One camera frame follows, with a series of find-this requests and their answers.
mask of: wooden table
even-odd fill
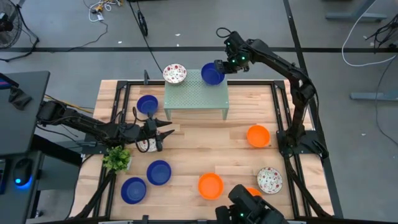
[[[292,114],[294,106],[289,85],[285,82]],[[94,118],[109,121],[116,84],[117,80],[101,82]],[[112,220],[140,220],[143,215],[149,215],[151,220],[214,220],[216,207],[231,204],[228,193],[236,184],[259,189],[257,172],[266,166],[273,167],[282,174],[284,185],[279,193],[263,194],[263,198],[280,210],[285,218],[293,218],[285,166],[277,147],[277,121],[271,88],[261,85],[230,85],[228,90],[230,106],[226,121],[220,119],[220,112],[217,110],[176,110],[172,114],[173,124],[160,128],[161,131],[175,129],[175,132],[165,139],[162,152],[140,153],[134,144],[127,146],[133,156],[132,165],[127,172],[118,173],[111,211]],[[133,122],[131,108],[136,105],[140,96],[146,94],[157,97],[159,109],[155,116],[166,120],[163,109],[164,86],[134,85],[129,95],[126,122]],[[123,98],[122,90],[120,108]],[[282,117],[287,128],[285,116]],[[139,114],[139,118],[144,118],[144,115]],[[312,128],[308,114],[304,123],[307,129]],[[271,143],[264,149],[253,149],[246,141],[246,131],[254,124],[265,126],[271,133]],[[314,154],[301,154],[300,158],[307,188],[326,212],[333,213],[319,157]],[[95,192],[100,176],[101,159],[101,155],[95,155],[81,168],[71,216],[80,212]],[[148,165],[157,159],[167,161],[172,167],[172,177],[163,186],[151,185],[146,178]],[[215,172],[223,179],[224,192],[218,200],[205,200],[198,193],[198,180],[205,172]],[[122,184],[131,177],[140,177],[147,184],[147,195],[137,205],[125,203],[120,195]],[[304,215],[301,194],[297,187],[295,190],[300,214]],[[108,190],[105,190],[100,215],[104,214],[107,194]]]

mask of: green plant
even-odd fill
[[[107,156],[104,156],[104,166],[115,171],[127,170],[130,161],[130,150],[123,149],[122,146],[112,147],[106,150]]]

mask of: computer mouse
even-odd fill
[[[23,186],[28,183],[30,175],[32,174],[32,159],[23,158],[15,164],[12,176],[14,183],[18,186]]]

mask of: orange bowl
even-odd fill
[[[246,187],[246,189],[248,190],[248,192],[250,192],[250,194],[252,196],[260,196],[260,197],[262,197],[262,194],[261,194],[261,192],[259,190],[255,189],[255,188],[252,188],[252,187]]]
[[[265,147],[269,144],[270,135],[265,127],[254,125],[249,128],[247,138],[250,145],[254,147]]]
[[[223,180],[214,173],[203,174],[199,179],[198,190],[204,199],[216,200],[223,193]]]

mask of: green plastic table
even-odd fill
[[[224,79],[210,86],[201,78],[200,70],[187,70],[187,77],[179,84],[165,83],[164,111],[171,120],[171,110],[220,109],[223,120],[229,110],[228,85]]]

